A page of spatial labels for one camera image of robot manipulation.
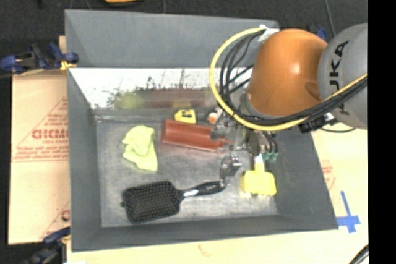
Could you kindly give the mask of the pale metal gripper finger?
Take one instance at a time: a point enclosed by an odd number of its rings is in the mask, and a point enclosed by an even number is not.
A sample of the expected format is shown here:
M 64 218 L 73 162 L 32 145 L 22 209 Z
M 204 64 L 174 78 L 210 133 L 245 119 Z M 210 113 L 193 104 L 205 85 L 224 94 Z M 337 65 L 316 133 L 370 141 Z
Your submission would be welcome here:
M 240 167 L 242 166 L 240 161 L 232 161 L 226 165 L 225 168 L 225 186 L 228 187 L 230 179 L 236 175 Z
M 220 178 L 220 183 L 221 185 L 225 185 L 225 168 L 226 165 L 232 161 L 236 161 L 236 156 L 234 154 L 227 154 L 225 155 L 220 163 L 220 169 L 219 169 L 219 178 Z

